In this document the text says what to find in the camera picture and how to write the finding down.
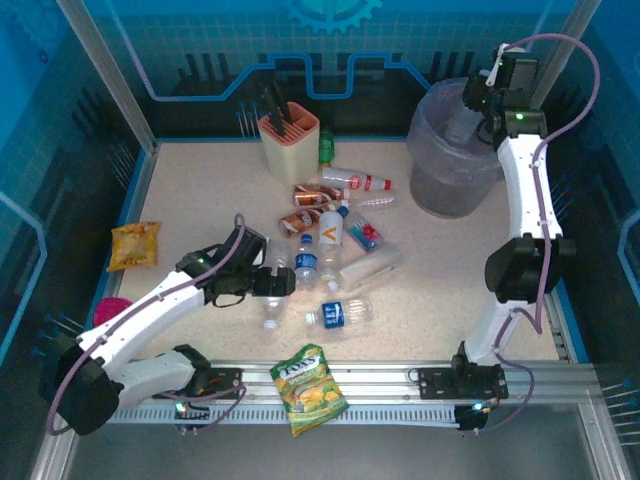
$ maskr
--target plastic bag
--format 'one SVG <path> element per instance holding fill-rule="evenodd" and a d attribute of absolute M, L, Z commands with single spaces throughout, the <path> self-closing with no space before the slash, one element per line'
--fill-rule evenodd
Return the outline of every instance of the plastic bag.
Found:
<path fill-rule="evenodd" d="M 155 265 L 158 261 L 158 222 L 131 223 L 111 230 L 111 260 L 107 272 L 135 265 Z"/>
<path fill-rule="evenodd" d="M 294 437 L 349 408 L 318 345 L 306 345 L 270 372 L 287 410 Z"/>

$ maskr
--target green bottle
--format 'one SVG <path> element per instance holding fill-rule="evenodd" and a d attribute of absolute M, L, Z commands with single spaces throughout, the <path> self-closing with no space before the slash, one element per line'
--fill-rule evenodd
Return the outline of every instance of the green bottle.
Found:
<path fill-rule="evenodd" d="M 335 149 L 333 146 L 333 133 L 327 127 L 320 130 L 320 168 L 330 167 L 333 157 L 335 157 Z"/>

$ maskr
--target transparent trash bin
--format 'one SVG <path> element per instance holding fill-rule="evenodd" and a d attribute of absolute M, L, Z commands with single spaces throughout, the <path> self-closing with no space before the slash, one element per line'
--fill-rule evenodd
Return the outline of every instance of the transparent trash bin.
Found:
<path fill-rule="evenodd" d="M 475 135 L 464 146 L 444 139 L 465 82 L 466 78 L 455 78 L 433 85 L 420 100 L 407 137 L 414 160 L 411 195 L 422 209 L 444 218 L 470 214 L 504 178 L 493 148 Z"/>

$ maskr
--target water bottle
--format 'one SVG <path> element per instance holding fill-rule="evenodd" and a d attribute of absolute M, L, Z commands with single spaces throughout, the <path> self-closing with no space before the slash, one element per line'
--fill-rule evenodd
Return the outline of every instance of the water bottle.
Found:
<path fill-rule="evenodd" d="M 329 281 L 327 287 L 331 292 L 350 292 L 361 287 L 365 283 L 394 270 L 402 254 L 400 249 L 391 243 L 387 243 L 374 252 L 354 260 L 340 269 L 335 280 Z"/>
<path fill-rule="evenodd" d="M 340 207 L 336 212 L 324 212 L 320 217 L 318 251 L 320 278 L 325 281 L 335 280 L 340 268 L 340 248 L 342 245 L 342 224 L 349 210 Z"/>
<path fill-rule="evenodd" d="M 345 218 L 344 229 L 367 253 L 384 244 L 384 237 L 380 232 L 358 212 L 351 212 Z"/>
<path fill-rule="evenodd" d="M 361 208 L 364 208 L 367 211 L 386 210 L 387 208 L 396 207 L 398 205 L 396 195 L 393 192 L 356 192 L 350 195 L 345 200 L 345 203 L 346 206 L 350 209 L 360 210 Z"/>
<path fill-rule="evenodd" d="M 296 290 L 311 290 L 316 286 L 318 257 L 313 246 L 313 237 L 305 233 L 300 238 L 296 255 Z"/>
<path fill-rule="evenodd" d="M 340 328 L 345 323 L 368 323 L 373 320 L 373 308 L 368 297 L 354 297 L 323 303 L 317 312 L 305 314 L 307 325 L 324 325 L 324 328 Z"/>
<path fill-rule="evenodd" d="M 286 268 L 291 265 L 291 248 L 289 244 L 282 241 L 270 240 L 267 246 L 267 256 L 264 261 L 265 267 L 271 267 L 272 275 L 278 274 L 278 268 Z M 259 297 L 260 304 L 264 311 L 263 328 L 273 331 L 278 328 L 278 321 L 287 306 L 286 297 Z"/>

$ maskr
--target table surface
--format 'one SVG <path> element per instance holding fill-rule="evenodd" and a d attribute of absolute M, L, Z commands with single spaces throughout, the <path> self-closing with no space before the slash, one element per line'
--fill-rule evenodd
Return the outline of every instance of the table surface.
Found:
<path fill-rule="evenodd" d="M 413 201 L 411 165 L 404 142 L 336 143 L 334 166 L 393 181 L 396 208 L 361 212 L 402 250 L 402 264 L 393 272 L 349 295 L 332 296 L 324 288 L 295 292 L 275 332 L 263 330 L 264 315 L 256 298 L 227 309 L 207 306 L 154 339 L 140 357 L 188 343 L 211 359 L 282 360 L 312 342 L 332 361 L 450 359 L 475 327 L 489 295 L 484 263 L 507 238 L 506 188 L 504 182 L 496 184 L 465 218 L 440 219 Z M 293 210 L 291 190 L 269 174 L 261 143 L 164 143 L 140 217 L 161 222 L 158 264 L 128 269 L 119 295 L 139 299 L 184 254 L 223 242 L 236 212 L 244 214 L 247 226 L 281 239 L 277 220 Z M 290 240 L 292 248 L 297 241 Z M 346 235 L 343 244 L 344 261 L 363 255 Z M 329 331 L 305 324 L 304 313 L 323 301 L 356 294 L 371 298 L 373 322 Z M 538 336 L 521 321 L 505 353 L 513 359 L 558 358 L 547 322 Z"/>

